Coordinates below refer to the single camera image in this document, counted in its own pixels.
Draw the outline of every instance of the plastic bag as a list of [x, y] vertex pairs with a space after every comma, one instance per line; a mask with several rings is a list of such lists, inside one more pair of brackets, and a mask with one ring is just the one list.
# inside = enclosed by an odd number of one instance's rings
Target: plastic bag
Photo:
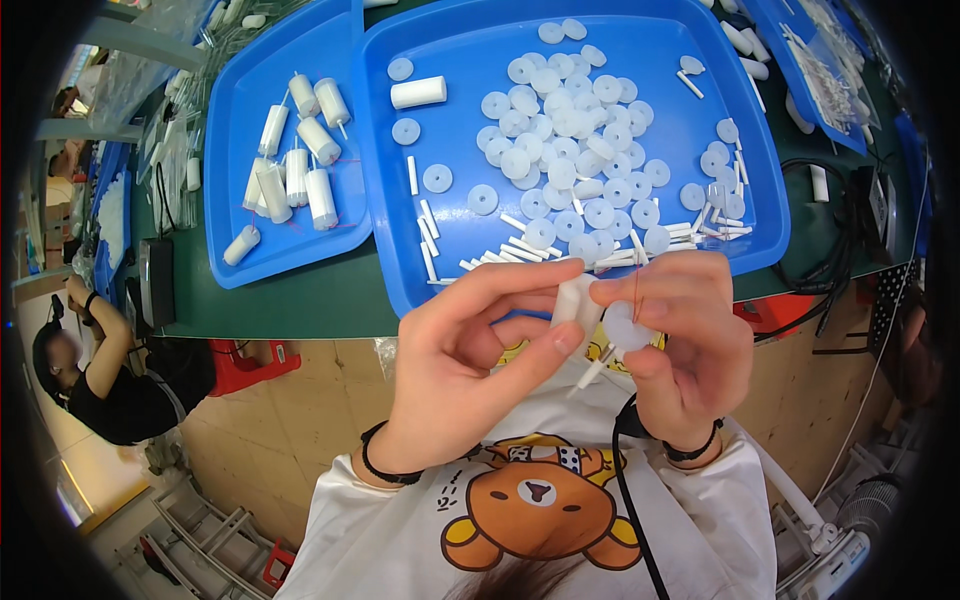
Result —
[[[156, 0], [132, 24], [192, 44], [215, 2]], [[94, 130], [111, 131], [125, 125], [147, 96], [176, 70], [169, 64], [116, 50], [110, 53], [106, 67], [93, 109], [87, 115]]]

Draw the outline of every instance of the blue plastic tray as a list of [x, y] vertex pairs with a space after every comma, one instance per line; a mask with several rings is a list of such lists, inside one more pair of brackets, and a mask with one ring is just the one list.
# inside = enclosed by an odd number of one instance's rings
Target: blue plastic tray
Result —
[[[350, 20], [349, 0], [317, 0], [287, 16], [239, 52], [213, 86], [204, 154], [204, 216], [210, 270], [224, 288], [351, 251], [372, 231], [360, 163], [349, 162], [359, 158], [355, 135], [358, 119], [349, 70]], [[270, 106], [283, 99], [295, 70], [313, 84], [321, 76], [334, 78], [353, 116], [345, 125], [349, 141], [344, 141], [339, 130], [330, 132], [343, 148], [340, 158], [345, 161], [327, 167], [343, 225], [329, 231], [313, 229], [308, 206], [295, 208], [293, 218], [281, 225], [254, 218], [241, 206], [264, 119]], [[292, 106], [287, 99], [291, 114], [277, 160], [294, 147], [297, 110]], [[260, 229], [260, 243], [239, 265], [228, 266], [223, 260], [224, 251], [251, 223]]]
[[[789, 2], [794, 14], [783, 5], [783, 1]], [[810, 89], [806, 86], [804, 74], [800, 71], [797, 60], [786, 45], [786, 38], [783, 37], [781, 23], [785, 23], [793, 30], [793, 33], [800, 36], [805, 42], [809, 43], [817, 35], [817, 26], [813, 24], [806, 11], [796, 0], [742, 0], [743, 4], [750, 12], [750, 16], [756, 23], [756, 28], [763, 34], [763, 38], [770, 46], [770, 51], [777, 59], [777, 65], [783, 73], [786, 80], [786, 86], [790, 88], [793, 94], [794, 104], [797, 105], [797, 112], [808, 123], [818, 125], [820, 129], [827, 134], [827, 137], [838, 144], [857, 151], [862, 155], [867, 154], [867, 142], [863, 137], [863, 131], [859, 127], [852, 127], [850, 134], [836, 130], [828, 125], [822, 116], [817, 105], [813, 102], [813, 96]], [[825, 59], [818, 57], [827, 66], [831, 73], [837, 75], [840, 71], [833, 63], [832, 57]]]
[[[539, 24], [560, 22], [567, 16], [576, 16], [587, 26], [583, 41], [565, 39], [556, 45], [540, 41]], [[491, 167], [476, 146], [477, 132], [495, 124], [480, 111], [480, 101], [494, 89], [506, 92], [514, 85], [507, 77], [510, 60], [533, 51], [545, 56], [576, 53], [584, 43], [596, 45], [608, 57], [591, 78], [604, 73], [629, 77], [640, 88], [638, 98], [653, 107], [655, 120], [638, 141], [648, 159], [662, 158], [672, 170], [670, 182], [653, 194], [660, 198], [660, 222], [695, 220], [696, 213], [680, 204], [680, 188], [691, 181], [710, 181], [700, 170], [700, 154], [717, 139], [716, 123], [732, 116], [740, 129], [751, 183], [746, 188], [745, 221], [756, 223], [756, 230], [716, 249], [730, 258], [735, 274], [766, 267], [783, 255], [790, 217], [770, 130], [719, 23], [697, 0], [643, 4], [558, 0], [548, 5], [516, 0], [437, 2], [372, 27], [358, 44], [354, 59], [357, 111], [368, 115], [358, 122], [367, 197], [387, 292], [399, 316], [438, 293], [437, 286], [425, 283], [416, 223], [420, 198], [430, 202], [441, 233], [437, 240], [441, 254], [434, 259], [438, 276], [462, 275], [460, 259], [496, 250], [517, 234], [499, 219], [499, 213], [527, 221], [519, 210], [522, 192]], [[693, 78], [706, 94], [705, 100], [698, 100], [676, 76], [684, 54], [699, 58], [707, 67], [706, 73]], [[413, 61], [412, 79], [444, 75], [447, 101], [394, 110], [387, 64], [399, 56]], [[391, 126], [401, 116], [420, 122], [420, 139], [411, 146], [399, 146], [391, 136]], [[449, 166], [452, 187], [443, 194], [431, 194], [421, 186], [421, 194], [411, 198], [408, 155], [416, 158], [420, 177], [431, 164]], [[540, 183], [544, 182], [546, 176], [541, 176]], [[467, 210], [467, 192], [478, 183], [492, 185], [499, 194], [498, 209], [486, 217]], [[632, 245], [629, 238], [621, 243], [626, 248]], [[556, 247], [566, 250], [560, 241]], [[615, 269], [603, 276], [626, 272], [626, 268]]]

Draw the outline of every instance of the white t-shirt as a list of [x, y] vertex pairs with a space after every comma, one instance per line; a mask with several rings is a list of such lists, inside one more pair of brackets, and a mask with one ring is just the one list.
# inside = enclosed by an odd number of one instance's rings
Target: white t-shirt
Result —
[[[553, 597], [656, 598], [609, 450], [634, 384], [604, 372], [567, 399], [587, 365], [567, 361], [479, 454], [429, 469], [416, 485], [374, 488], [356, 477], [350, 455], [337, 457], [317, 480], [303, 545], [276, 600], [439, 599], [475, 571], [537, 547], [586, 559]], [[713, 463], [681, 470], [659, 443], [620, 443], [670, 597], [773, 598], [776, 552], [754, 448], [737, 435]]]

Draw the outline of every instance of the red plastic chair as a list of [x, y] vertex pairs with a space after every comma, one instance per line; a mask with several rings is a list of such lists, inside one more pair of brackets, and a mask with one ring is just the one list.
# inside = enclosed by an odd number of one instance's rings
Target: red plastic chair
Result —
[[217, 384], [208, 396], [232, 394], [254, 383], [279, 377], [284, 373], [300, 368], [300, 355], [287, 354], [283, 342], [270, 341], [270, 352], [274, 356], [269, 365], [260, 366], [252, 358], [244, 358], [237, 351], [233, 340], [208, 340], [213, 352], [213, 363], [217, 372]]

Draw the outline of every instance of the black wristband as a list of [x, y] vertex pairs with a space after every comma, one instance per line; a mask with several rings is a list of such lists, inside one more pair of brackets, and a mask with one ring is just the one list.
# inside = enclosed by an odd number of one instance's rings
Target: black wristband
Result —
[[690, 452], [681, 452], [680, 450], [674, 448], [667, 442], [663, 442], [663, 449], [666, 450], [666, 457], [673, 461], [674, 463], [681, 463], [683, 461], [692, 461], [698, 459], [707, 451], [707, 448], [713, 444], [713, 438], [717, 435], [717, 429], [723, 427], [723, 420], [717, 419], [713, 422], [713, 431], [710, 432], [710, 439], [707, 440], [707, 443], [696, 450]]
[[363, 456], [364, 467], [367, 468], [371, 473], [376, 475], [378, 479], [382, 479], [387, 483], [397, 483], [404, 486], [409, 486], [410, 484], [415, 484], [420, 480], [420, 476], [423, 475], [423, 471], [419, 470], [414, 473], [384, 473], [377, 470], [370, 464], [370, 459], [367, 457], [367, 446], [370, 444], [370, 440], [373, 437], [373, 434], [380, 430], [381, 427], [386, 425], [386, 421], [379, 422], [374, 425], [367, 431], [360, 434], [360, 440], [363, 442], [363, 449], [360, 454]]

